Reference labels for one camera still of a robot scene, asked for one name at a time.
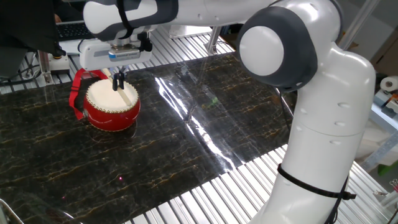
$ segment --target red strap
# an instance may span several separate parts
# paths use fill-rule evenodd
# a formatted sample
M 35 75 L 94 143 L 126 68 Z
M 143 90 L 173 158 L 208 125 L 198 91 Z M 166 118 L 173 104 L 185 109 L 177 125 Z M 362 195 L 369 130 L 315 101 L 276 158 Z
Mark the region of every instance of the red strap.
M 75 110 L 75 115 L 76 115 L 77 119 L 79 119 L 79 120 L 82 119 L 84 116 L 83 116 L 83 113 L 75 107 L 75 99 L 77 97 L 77 94 L 79 93 L 80 84 L 81 84 L 81 76 L 85 72 L 87 72 L 87 71 L 84 70 L 83 68 L 76 72 L 75 78 L 73 79 L 73 83 L 72 83 L 72 91 L 70 92 L 70 96 L 69 96 L 69 106 L 71 106 Z M 102 80 L 108 78 L 100 70 L 95 70 L 95 71 L 90 71 L 90 72 L 97 75 Z

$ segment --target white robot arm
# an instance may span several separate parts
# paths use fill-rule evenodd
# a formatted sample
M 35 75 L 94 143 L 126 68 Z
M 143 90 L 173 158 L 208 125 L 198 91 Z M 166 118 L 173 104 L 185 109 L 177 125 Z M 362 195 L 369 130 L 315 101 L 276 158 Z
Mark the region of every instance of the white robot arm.
M 271 197 L 251 223 L 332 223 L 337 202 L 354 198 L 343 191 L 368 120 L 375 71 L 366 59 L 335 44 L 341 12 L 334 2 L 96 0 L 87 3 L 84 17 L 99 38 L 82 44 L 81 64 L 89 70 L 148 60 L 146 34 L 154 24 L 247 21 L 238 40 L 242 66 L 260 82 L 298 90 L 289 148 Z M 95 55 L 108 61 L 89 66 Z

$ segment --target metal grating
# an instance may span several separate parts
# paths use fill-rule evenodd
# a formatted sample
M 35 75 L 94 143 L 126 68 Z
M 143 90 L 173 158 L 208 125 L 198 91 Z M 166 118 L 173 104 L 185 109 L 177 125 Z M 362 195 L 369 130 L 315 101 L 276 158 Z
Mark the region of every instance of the metal grating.
M 124 224 L 248 223 L 268 200 L 287 145 L 159 205 Z M 385 191 L 354 162 L 348 190 L 358 196 L 342 201 L 336 223 L 387 223 L 392 216 L 372 193 Z
M 149 60 L 149 62 L 137 63 L 134 65 L 129 65 L 129 70 L 137 70 L 143 68 L 150 68 L 159 65 L 167 65 L 175 62 L 183 62 L 187 60 L 193 60 L 203 57 L 208 57 L 209 54 L 206 51 L 204 46 L 210 39 L 209 34 L 198 35 L 195 37 L 185 37 L 181 39 L 170 39 L 169 35 L 164 31 L 164 29 L 157 29 L 152 32 L 150 37 L 151 41 L 154 44 L 153 56 Z M 217 46 L 219 54 L 225 54 L 229 52 L 234 52 L 235 50 L 229 46 L 222 38 L 218 39 Z M 25 59 L 22 61 L 20 66 L 20 71 L 26 69 L 29 62 L 32 61 L 33 53 L 28 53 Z M 71 82 L 76 72 L 81 69 L 79 56 L 72 55 L 69 56 L 70 59 L 70 73 L 69 74 L 61 74 L 61 75 L 53 75 L 53 80 L 55 84 L 59 83 L 67 83 Z M 38 65 L 38 58 L 33 58 L 33 65 Z M 40 67 L 33 68 L 34 72 L 38 72 Z M 20 81 L 22 80 L 22 76 L 24 74 L 15 77 L 11 81 Z M 45 81 L 42 76 L 38 77 L 36 80 L 31 81 L 29 83 L 18 84 L 18 85 L 10 85 L 10 86 L 0 86 L 0 93 L 12 93 L 19 90 L 27 90 L 29 88 L 37 88 L 45 86 Z

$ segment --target drum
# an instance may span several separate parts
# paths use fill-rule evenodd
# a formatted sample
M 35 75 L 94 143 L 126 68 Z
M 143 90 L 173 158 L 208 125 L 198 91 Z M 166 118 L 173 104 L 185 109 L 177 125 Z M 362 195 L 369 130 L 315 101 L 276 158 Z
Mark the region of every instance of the drum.
M 134 124 L 141 102 L 137 90 L 129 83 L 124 82 L 124 90 L 113 91 L 112 83 L 105 79 L 89 87 L 83 107 L 93 126 L 104 131 L 121 131 Z

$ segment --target metal pole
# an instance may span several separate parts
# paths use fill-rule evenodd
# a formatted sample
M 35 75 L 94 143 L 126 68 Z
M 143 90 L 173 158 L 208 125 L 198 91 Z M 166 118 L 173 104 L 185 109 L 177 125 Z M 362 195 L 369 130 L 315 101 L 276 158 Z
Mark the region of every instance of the metal pole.
M 210 40 L 207 44 L 205 44 L 206 50 L 210 55 L 217 54 L 217 41 L 220 36 L 221 26 L 213 27 L 213 31 L 211 32 Z
M 40 68 L 42 70 L 42 75 L 45 80 L 46 85 L 51 85 L 55 84 L 52 76 L 51 76 L 51 69 L 50 69 L 50 61 L 49 61 L 49 54 L 45 53 L 43 51 L 39 51 L 39 62 L 40 62 Z
M 376 151 L 374 151 L 365 161 L 361 163 L 361 167 L 366 171 L 371 171 L 376 164 L 386 156 L 398 143 L 398 131 L 391 135 L 391 137 Z
M 356 34 L 358 34 L 359 30 L 366 22 L 366 19 L 372 14 L 377 4 L 379 4 L 379 1 L 380 0 L 366 0 L 366 2 L 363 4 L 362 8 L 356 15 L 354 21 L 349 26 L 346 34 L 341 39 L 339 43 L 339 48 L 347 50 L 350 47 L 351 43 L 356 37 Z

